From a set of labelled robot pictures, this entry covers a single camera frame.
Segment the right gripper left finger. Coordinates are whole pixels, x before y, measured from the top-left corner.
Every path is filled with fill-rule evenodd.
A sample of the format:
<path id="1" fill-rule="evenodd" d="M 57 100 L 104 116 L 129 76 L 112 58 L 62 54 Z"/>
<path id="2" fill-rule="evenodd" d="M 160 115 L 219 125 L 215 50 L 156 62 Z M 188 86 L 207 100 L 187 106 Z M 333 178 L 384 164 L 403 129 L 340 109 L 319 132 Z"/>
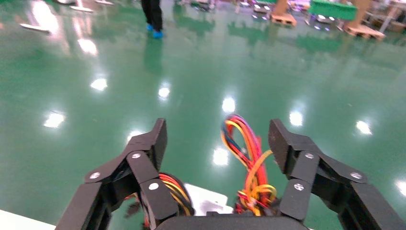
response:
<path id="1" fill-rule="evenodd" d="M 136 193 L 152 230 L 179 214 L 158 171 L 168 137 L 164 118 L 150 132 L 131 137 L 116 158 L 91 170 L 56 225 L 57 230 L 106 230 L 112 214 Z"/>

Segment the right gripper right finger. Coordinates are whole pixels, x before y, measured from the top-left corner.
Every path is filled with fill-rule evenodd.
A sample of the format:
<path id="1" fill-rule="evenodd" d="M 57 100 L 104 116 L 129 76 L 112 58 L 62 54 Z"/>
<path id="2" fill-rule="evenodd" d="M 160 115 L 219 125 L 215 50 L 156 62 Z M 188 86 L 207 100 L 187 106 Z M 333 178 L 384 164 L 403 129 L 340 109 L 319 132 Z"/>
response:
<path id="1" fill-rule="evenodd" d="M 345 230 L 403 230 L 405 222 L 367 176 L 324 154 L 310 137 L 279 119 L 269 126 L 269 147 L 288 184 L 278 215 L 303 223 L 311 195 L 334 211 Z"/>

